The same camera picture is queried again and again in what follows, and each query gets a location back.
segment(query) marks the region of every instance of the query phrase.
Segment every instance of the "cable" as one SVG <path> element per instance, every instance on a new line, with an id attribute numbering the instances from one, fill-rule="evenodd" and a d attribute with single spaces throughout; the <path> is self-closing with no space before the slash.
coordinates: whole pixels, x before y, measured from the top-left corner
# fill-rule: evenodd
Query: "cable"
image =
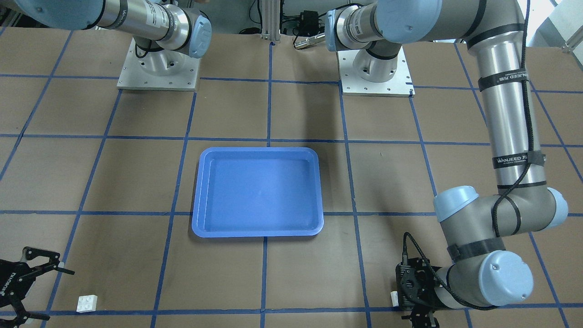
<path id="1" fill-rule="evenodd" d="M 364 5 L 362 5 L 362 4 L 359 4 L 358 2 L 351 2 L 351 3 L 349 3 L 349 4 L 342 5 L 342 6 L 340 6 L 340 7 L 336 7 L 336 8 L 334 8 L 334 9 L 333 9 L 333 11 L 335 11 L 335 10 L 337 10 L 337 9 L 342 9 L 342 8 L 346 8 L 346 7 L 354 6 L 354 5 L 357 5 L 357 6 L 359 6 L 359 7 L 364 7 Z M 319 15 L 318 17 L 320 18 L 320 17 L 326 16 L 326 14 L 327 14 L 327 13 L 328 13 L 328 12 L 325 12 L 325 13 L 323 13 L 323 14 Z"/>
<path id="2" fill-rule="evenodd" d="M 263 16 L 261 15 L 261 5 L 259 4 L 261 0 L 257 0 L 257 12 L 259 13 L 259 24 L 263 28 Z"/>
<path id="3" fill-rule="evenodd" d="M 199 10 L 201 12 L 201 14 L 204 15 L 204 17 L 206 17 L 206 19 L 208 19 L 210 21 L 209 15 L 206 14 L 206 12 Z"/>
<path id="4" fill-rule="evenodd" d="M 526 15 L 524 17 L 524 31 L 522 31 L 522 57 L 520 60 L 520 69 L 525 69 L 525 63 L 526 63 L 526 29 L 528 28 L 528 19 L 530 17 L 531 14 L 531 0 L 526 0 Z M 532 117 L 531 117 L 531 109 L 530 109 L 530 105 L 528 104 L 528 86 L 527 86 L 527 81 L 523 80 L 521 81 L 522 84 L 522 103 L 524 105 L 524 117 L 526 120 L 526 133 L 528 134 L 528 151 L 532 152 L 534 151 L 534 132 L 533 132 L 533 127 L 532 127 Z M 518 187 L 518 185 L 520 184 L 520 182 L 522 182 L 522 180 L 524 179 L 524 177 L 526 176 L 526 174 L 528 173 L 528 170 L 531 168 L 531 164 L 527 163 L 524 167 L 524 170 L 522 171 L 522 173 L 520 174 L 520 177 L 518 177 L 518 179 L 514 182 L 514 184 L 512 184 L 512 186 L 510 186 L 510 188 L 506 189 L 506 191 L 500 195 L 500 197 L 496 200 L 496 202 L 494 203 L 494 206 L 492 207 L 492 228 L 494 229 L 494 233 L 496 234 L 496 237 L 500 237 L 500 229 L 498 227 L 498 206 L 500 205 L 500 203 L 502 202 L 503 199 L 505 199 L 514 189 L 516 189 L 516 187 Z"/>
<path id="5" fill-rule="evenodd" d="M 249 19 L 250 19 L 252 22 L 254 22 L 255 24 L 261 24 L 261 23 L 259 23 L 259 22 L 256 22 L 255 20 L 253 20 L 253 18 L 251 18 L 251 10 L 253 9 L 253 5 L 255 5 L 256 1 L 257 1 L 257 0 L 254 0 L 254 1 L 251 3 L 251 6 L 249 7 Z"/>
<path id="6" fill-rule="evenodd" d="M 151 41 L 151 40 L 150 40 L 150 42 L 148 42 L 148 46 L 147 46 L 147 48 L 148 48 L 148 49 L 151 49 L 151 48 L 152 48 L 152 41 Z M 136 55 L 136 57 L 137 57 L 138 59 L 143 59 L 143 58 L 145 58 L 145 57 L 146 57 L 146 55 L 148 54 L 148 51 L 147 51 L 147 50 L 143 50 L 143 52 L 144 52 L 144 54 L 143 54 L 143 55 L 141 55 L 141 56 L 140 56 L 140 55 L 138 55 L 138 44 L 137 44 L 137 43 L 136 43 L 136 44 L 134 44 L 134 54 Z"/>
<path id="7" fill-rule="evenodd" d="M 421 259 L 423 260 L 423 263 L 425 263 L 425 265 L 429 268 L 429 270 L 431 271 L 431 273 L 433 274 L 433 276 L 437 279 L 437 281 L 441 284 L 441 286 L 449 294 L 451 294 L 451 296 L 454 298 L 454 300 L 456 300 L 458 303 L 460 303 L 461 305 L 463 305 L 465 307 L 472 308 L 472 309 L 476 309 L 476 310 L 488 311 L 488 310 L 493 310 L 493 309 L 497 309 L 498 308 L 498 306 L 495 306 L 495 305 L 492 305 L 492 306 L 478 306 L 478 305 L 474 305 L 474 304 L 471 304 L 468 301 L 464 300 L 463 298 L 461 298 L 458 294 L 456 294 L 443 281 L 443 279 L 441 279 L 441 277 L 437 275 L 436 271 L 433 269 L 433 267 L 431 266 L 431 264 L 429 264 L 429 260 L 427 259 L 427 257 L 423 253 L 423 251 L 421 250 L 421 247 L 419 247 L 419 244 L 417 244 L 417 242 L 415 241 L 415 238 L 413 238 L 413 236 L 409 232 L 405 232 L 403 234 L 403 256 L 406 256 L 406 254 L 407 254 L 407 237 L 409 237 L 409 239 L 411 240 L 411 242 L 413 243 L 413 245 L 417 249 L 417 252 L 419 252 L 419 255 L 421 255 Z"/>

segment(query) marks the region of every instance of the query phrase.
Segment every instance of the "white block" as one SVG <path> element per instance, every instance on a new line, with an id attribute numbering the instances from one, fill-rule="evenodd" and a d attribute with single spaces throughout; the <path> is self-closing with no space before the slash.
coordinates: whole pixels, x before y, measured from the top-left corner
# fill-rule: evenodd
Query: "white block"
<path id="1" fill-rule="evenodd" d="M 393 306 L 399 306 L 399 294 L 397 294 L 397 291 L 391 292 L 391 301 L 393 302 Z"/>
<path id="2" fill-rule="evenodd" d="M 86 295 L 79 296 L 79 302 L 77 302 L 77 312 L 94 312 L 97 309 L 97 296 Z"/>

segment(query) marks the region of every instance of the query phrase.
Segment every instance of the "blue tray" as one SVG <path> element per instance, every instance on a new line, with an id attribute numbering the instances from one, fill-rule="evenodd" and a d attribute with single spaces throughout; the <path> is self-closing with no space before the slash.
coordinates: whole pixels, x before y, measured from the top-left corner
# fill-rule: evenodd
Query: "blue tray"
<path id="1" fill-rule="evenodd" d="M 195 195 L 192 230 L 200 237 L 312 236 L 324 226 L 310 148 L 209 148 Z"/>

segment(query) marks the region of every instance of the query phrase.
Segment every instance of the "ur robot arm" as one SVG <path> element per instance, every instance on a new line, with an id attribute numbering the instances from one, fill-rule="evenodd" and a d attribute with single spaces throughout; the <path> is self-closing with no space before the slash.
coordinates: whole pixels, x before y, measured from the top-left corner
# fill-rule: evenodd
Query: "ur robot arm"
<path id="1" fill-rule="evenodd" d="M 197 10 L 178 7 L 174 0 L 14 1 L 27 15 L 57 29 L 99 26 L 133 34 L 143 51 L 163 48 L 201 58 L 210 44 L 210 21 Z"/>
<path id="2" fill-rule="evenodd" d="M 532 273 L 501 237 L 560 225 L 568 207 L 546 185 L 516 0 L 378 0 L 329 11 L 325 23 L 328 50 L 362 49 L 355 61 L 369 81 L 389 75 L 372 65 L 398 69 L 390 62 L 404 43 L 464 39 L 477 59 L 499 195 L 480 197 L 462 186 L 435 197 L 454 264 L 439 268 L 425 256 L 409 259 L 404 245 L 396 276 L 399 305 L 413 311 L 405 318 L 414 327 L 438 327 L 437 309 L 488 310 L 526 299 Z"/>

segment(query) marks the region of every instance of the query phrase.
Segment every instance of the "blue tape line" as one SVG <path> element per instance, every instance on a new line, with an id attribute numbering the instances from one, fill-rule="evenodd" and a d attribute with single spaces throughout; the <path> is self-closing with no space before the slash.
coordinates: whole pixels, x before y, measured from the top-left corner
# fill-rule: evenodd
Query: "blue tape line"
<path id="1" fill-rule="evenodd" d="M 273 46 L 275 43 L 269 43 L 269 83 L 267 91 L 267 147 L 271 147 L 271 100 L 273 86 Z"/>
<path id="2" fill-rule="evenodd" d="M 273 83 L 291 83 L 291 84 L 330 84 L 337 85 L 335 81 L 289 81 L 289 80 L 272 80 Z"/>
<path id="3" fill-rule="evenodd" d="M 0 134 L 0 138 L 15 138 L 17 134 Z M 25 134 L 23 138 L 79 138 L 79 139 L 101 139 L 101 135 L 75 135 L 75 134 Z M 182 140 L 182 137 L 165 137 L 152 135 L 108 135 L 107 139 L 144 139 L 144 140 Z M 262 138 L 215 138 L 215 137 L 189 137 L 189 140 L 196 141 L 241 141 L 241 142 L 318 142 L 318 143 L 344 143 L 344 140 L 336 139 L 262 139 Z M 419 141 L 407 140 L 348 140 L 349 144 L 410 144 L 419 145 Z M 459 142 L 459 141 L 424 141 L 426 145 L 462 145 L 462 146 L 490 146 L 489 142 Z M 583 148 L 583 145 L 571 144 L 541 144 L 542 147 L 554 148 Z"/>
<path id="4" fill-rule="evenodd" d="M 543 260 L 542 255 L 540 254 L 539 248 L 536 245 L 535 237 L 532 235 L 532 232 L 528 233 L 528 236 L 531 238 L 532 246 L 535 248 L 536 257 L 538 257 L 540 266 L 543 269 L 543 273 L 545 274 L 545 278 L 547 279 L 547 283 L 549 284 L 550 292 L 553 294 L 554 302 L 559 309 L 559 313 L 561 314 L 561 318 L 563 319 L 563 323 L 565 324 L 565 328 L 569 328 L 569 324 L 567 323 L 567 318 L 565 317 L 565 313 L 563 312 L 563 307 L 559 302 L 559 297 L 557 296 L 557 292 L 554 290 L 553 282 L 550 279 L 549 272 L 546 269 L 545 261 Z"/>
<path id="5" fill-rule="evenodd" d="M 480 109 L 480 113 L 482 114 L 482 119 L 484 120 L 484 123 L 486 123 L 486 125 L 488 125 L 488 121 L 486 120 L 486 114 L 484 113 L 484 110 L 482 108 L 482 104 L 480 104 L 480 99 L 478 98 L 477 93 L 476 93 L 476 88 L 474 88 L 474 86 L 473 86 L 472 79 L 470 79 L 470 75 L 468 73 L 468 69 L 466 69 L 466 65 L 463 63 L 462 54 L 459 53 L 458 45 L 455 43 L 454 43 L 454 48 L 455 48 L 455 52 L 458 54 L 459 62 L 462 64 L 463 72 L 466 75 L 466 79 L 468 79 L 468 83 L 470 84 L 470 88 L 472 89 L 474 99 L 476 99 L 476 104 L 477 104 L 478 108 Z"/>
<path id="6" fill-rule="evenodd" d="M 236 78 L 201 78 L 209 81 L 238 81 L 238 82 L 269 82 L 267 79 L 236 79 Z"/>
<path id="7" fill-rule="evenodd" d="M 150 137 L 140 135 L 110 135 L 108 139 L 184 140 L 184 137 Z"/>
<path id="8" fill-rule="evenodd" d="M 71 31 L 69 33 L 67 40 L 65 40 L 65 44 L 63 45 L 63 49 L 61 49 L 61 53 L 59 54 L 59 57 L 57 58 L 57 61 L 55 62 L 55 65 L 52 68 L 51 76 L 53 76 L 55 74 L 57 67 L 59 67 L 59 63 L 61 62 L 61 60 L 63 58 L 63 54 L 65 53 L 65 50 L 67 49 L 67 46 L 69 45 L 69 41 L 71 40 L 72 35 L 73 35 L 73 31 Z M 22 136 L 24 135 L 26 128 L 29 127 L 30 122 L 32 121 L 33 116 L 36 113 L 38 106 L 40 105 L 41 101 L 43 100 L 44 94 L 47 92 L 48 85 L 50 83 L 51 83 L 51 77 L 49 77 L 47 79 L 47 83 L 45 83 L 43 91 L 41 91 L 41 93 L 40 93 L 40 96 L 38 96 L 38 99 L 37 99 L 36 103 L 34 104 L 33 110 L 30 112 L 29 118 L 26 120 L 24 126 L 22 127 L 22 130 L 20 130 L 20 134 L 18 135 L 18 139 L 16 139 L 16 142 L 14 143 L 14 147 L 12 147 L 12 151 L 10 152 L 8 159 L 6 160 L 4 167 L 2 168 L 2 171 L 0 171 L 0 181 L 2 181 L 2 179 L 4 178 L 4 174 L 6 174 L 6 170 L 8 170 L 8 166 L 10 165 L 10 162 L 12 161 L 12 158 L 14 158 L 14 154 L 16 153 L 16 150 L 18 149 L 18 146 L 20 145 L 20 142 L 22 140 Z"/>
<path id="9" fill-rule="evenodd" d="M 468 323 L 468 328 L 473 328 L 470 312 L 468 311 L 468 309 L 464 309 L 463 312 L 466 314 L 466 322 Z"/>
<path id="10" fill-rule="evenodd" d="M 358 212 L 358 216 L 372 216 L 379 217 L 434 217 L 435 212 Z"/>
<path id="11" fill-rule="evenodd" d="M 0 214 L 40 214 L 40 215 L 72 215 L 77 211 L 50 211 L 50 210 L 0 210 Z M 171 212 L 146 212 L 146 211 L 81 211 L 81 215 L 134 215 L 144 217 L 160 217 L 170 215 Z M 174 215 L 190 216 L 192 212 L 174 212 Z M 324 212 L 327 216 L 350 216 L 353 212 Z M 377 215 L 380 217 L 434 217 L 435 212 L 356 212 L 360 217 Z M 569 213 L 569 217 L 583 217 L 583 213 Z"/>
<path id="12" fill-rule="evenodd" d="M 352 176 L 352 161 L 350 160 L 350 147 L 348 143 L 348 127 L 346 125 L 346 115 L 344 111 L 344 98 L 342 97 L 342 81 L 338 82 L 338 92 L 340 94 L 340 114 L 342 116 L 342 131 L 344 133 L 344 146 L 346 150 L 346 164 L 348 166 L 348 181 L 350 183 L 350 197 L 352 201 L 352 215 L 354 219 L 354 234 L 356 237 L 356 250 L 359 257 L 359 269 L 360 269 L 360 280 L 363 289 L 363 299 L 366 314 L 367 328 L 372 328 L 373 323 L 370 317 L 370 310 L 368 304 L 368 296 L 366 293 L 366 276 L 364 272 L 364 260 L 362 253 L 362 246 L 360 243 L 360 229 L 359 229 L 359 218 L 356 210 L 356 195 L 354 192 L 354 180 Z"/>
<path id="13" fill-rule="evenodd" d="M 320 142 L 329 144 L 341 144 L 344 140 L 333 140 L 333 139 L 271 139 L 272 142 Z"/>
<path id="14" fill-rule="evenodd" d="M 583 308 L 583 303 L 561 303 L 562 308 Z M 549 309 L 557 308 L 555 303 L 533 303 L 533 304 L 509 304 L 500 307 L 501 309 Z M 278 313 L 349 313 L 349 312 L 366 312 L 367 308 L 284 308 L 284 309 L 266 309 L 266 314 Z M 395 307 L 370 307 L 370 312 L 400 312 Z M 452 310 L 469 310 L 473 309 L 452 309 Z M 262 311 L 260 309 L 176 309 L 176 310 L 159 310 L 158 316 L 166 315 L 257 315 Z M 39 313 L 50 316 L 146 316 L 154 314 L 153 310 L 97 310 L 95 312 L 77 313 L 71 310 L 52 310 L 50 312 L 40 311 Z M 14 311 L 0 311 L 0 316 L 13 316 Z"/>
<path id="15" fill-rule="evenodd" d="M 267 100 L 267 147 L 271 147 L 271 99 L 273 85 L 273 46 L 274 42 L 269 43 L 269 83 L 268 83 L 268 100 Z M 267 246 L 268 238 L 263 237 L 263 257 L 261 262 L 261 318 L 259 320 L 260 328 L 265 328 L 265 307 L 267 293 Z"/>
<path id="16" fill-rule="evenodd" d="M 419 145 L 419 141 L 406 141 L 406 140 L 348 140 L 349 144 L 406 144 L 406 145 Z"/>
<path id="17" fill-rule="evenodd" d="M 419 89 L 474 90 L 474 88 L 468 88 L 466 86 L 414 85 L 414 87 Z"/>
<path id="18" fill-rule="evenodd" d="M 561 303 L 563 308 L 583 308 L 583 303 Z"/>
<path id="19" fill-rule="evenodd" d="M 104 148 L 105 143 L 106 143 L 105 137 L 109 133 L 109 130 L 111 128 L 111 123 L 113 122 L 115 112 L 117 111 L 117 106 L 120 103 L 121 93 L 122 93 L 122 90 L 119 90 L 119 92 L 117 93 L 117 98 L 115 99 L 113 109 L 111 110 L 111 114 L 110 114 L 110 118 L 107 122 L 106 130 L 103 133 L 103 139 L 101 140 L 101 144 L 99 145 L 99 150 L 97 151 L 97 155 L 95 156 L 95 160 L 93 161 L 93 167 L 91 168 L 91 173 L 89 173 L 89 178 L 87 179 L 87 184 L 85 185 L 85 190 L 83 191 L 83 197 L 81 197 L 81 202 L 79 203 L 77 215 L 75 216 L 75 220 L 73 222 L 73 227 L 71 227 L 69 239 L 67 240 L 67 246 L 65 248 L 65 252 L 63 254 L 63 259 L 62 259 L 63 262 L 66 262 L 67 258 L 69 257 L 69 252 L 71 251 L 73 239 L 75 237 L 75 232 L 77 231 L 77 226 L 79 225 L 79 218 L 81 217 L 81 212 L 83 211 L 83 206 L 85 206 L 85 201 L 87 200 L 87 195 L 89 194 L 89 189 L 91 188 L 91 183 L 93 181 L 93 177 L 95 176 L 95 171 L 97 170 L 97 164 L 99 163 L 101 153 L 103 152 L 103 148 Z M 59 284 L 61 282 L 61 277 L 62 277 L 62 273 L 59 272 L 57 274 L 57 279 L 55 280 L 55 285 L 53 286 L 52 291 L 51 291 L 51 297 L 48 300 L 47 311 L 50 311 L 52 309 L 52 305 L 53 305 L 53 302 L 55 301 L 55 297 L 57 295 L 57 290 L 58 290 Z M 41 324 L 41 328 L 45 328 L 46 324 L 47 324 L 47 322 L 43 321 L 43 323 Z"/>
<path id="20" fill-rule="evenodd" d="M 571 161 L 571 165 L 573 165 L 575 172 L 579 176 L 579 180 L 581 182 L 583 182 L 583 176 L 581 176 L 581 172 L 579 171 L 579 168 L 577 168 L 577 164 L 575 164 L 573 157 L 571 157 L 571 153 L 569 153 L 569 149 L 567 149 L 567 147 L 565 146 L 565 142 L 563 141 L 563 138 L 559 134 L 557 127 L 554 125 L 553 119 L 550 117 L 549 111 L 547 111 L 547 108 L 546 108 L 545 104 L 543 103 L 543 100 L 540 98 L 539 92 L 538 92 L 538 90 L 536 90 L 535 85 L 532 83 L 532 81 L 531 81 L 531 88 L 535 92 L 535 96 L 538 99 L 543 111 L 545 112 L 546 117 L 549 119 L 549 123 L 553 127 L 554 133 L 557 135 L 557 138 L 559 139 L 561 146 L 563 146 L 563 149 L 567 153 L 567 157 L 569 157 L 569 160 Z"/>
<path id="21" fill-rule="evenodd" d="M 413 111 L 413 118 L 415 119 L 415 126 L 417 127 L 417 134 L 419 134 L 419 141 L 421 143 L 421 150 L 423 151 L 423 157 L 425 158 L 425 166 L 427 167 L 427 173 L 429 174 L 429 182 L 431 183 L 431 189 L 433 190 L 433 196 L 437 196 L 436 184 L 435 184 L 435 181 L 433 180 L 431 166 L 429 165 L 429 157 L 427 156 L 427 150 L 425 149 L 425 142 L 423 141 L 423 134 L 421 134 L 421 126 L 419 125 L 419 118 L 417 117 L 417 111 L 415 110 L 415 105 L 413 104 L 413 97 L 409 97 L 409 104 L 411 105 L 411 110 Z"/>
<path id="22" fill-rule="evenodd" d="M 261 318 L 260 328 L 265 328 L 265 311 L 267 302 L 267 237 L 263 237 L 263 258 L 261 263 Z"/>
<path id="23" fill-rule="evenodd" d="M 43 74 L 0 74 L 0 78 L 54 78 L 54 79 L 89 79 L 117 80 L 119 76 L 81 76 L 81 75 L 43 75 Z"/>
<path id="24" fill-rule="evenodd" d="M 583 91 L 566 91 L 566 90 L 537 90 L 539 93 L 573 93 L 581 94 Z"/>
<path id="25" fill-rule="evenodd" d="M 207 137 L 188 137 L 190 141 L 259 141 L 267 142 L 267 139 L 260 138 L 207 138 Z"/>
<path id="26" fill-rule="evenodd" d="M 0 74 L 0 78 L 43 78 L 48 79 L 51 75 L 43 74 Z"/>
<path id="27" fill-rule="evenodd" d="M 23 138 L 102 139 L 102 135 L 80 134 L 25 134 Z"/>
<path id="28" fill-rule="evenodd" d="M 426 145 L 489 146 L 489 142 L 423 141 Z"/>
<path id="29" fill-rule="evenodd" d="M 166 235 L 166 243 L 164 245 L 164 255 L 162 256 L 162 265 L 160 268 L 160 276 L 158 278 L 158 287 L 156 290 L 156 298 L 154 299 L 154 314 L 152 314 L 152 321 L 150 327 L 156 327 L 156 319 L 158 308 L 160 306 L 160 298 L 162 295 L 162 286 L 164 285 L 164 276 L 166 275 L 166 264 L 168 262 L 168 252 L 170 251 L 170 240 L 172 238 L 172 228 L 174 226 L 174 216 L 176 211 L 176 204 L 178 203 L 178 194 L 180 192 L 180 181 L 182 180 L 182 170 L 184 169 L 184 160 L 186 158 L 186 150 L 188 148 L 188 136 L 192 126 L 192 117 L 194 116 L 194 107 L 196 104 L 196 93 L 192 95 L 192 103 L 190 107 L 190 114 L 188 115 L 188 122 L 186 132 L 182 138 L 182 153 L 180 155 L 180 164 L 178 165 L 178 173 L 176 174 L 176 187 L 174 188 L 174 197 L 172 199 L 172 207 L 170 210 L 170 218 L 168 220 L 168 231 Z"/>
<path id="30" fill-rule="evenodd" d="M 117 80 L 119 76 L 76 76 L 76 75 L 55 75 L 55 79 L 88 79 L 88 80 Z"/>

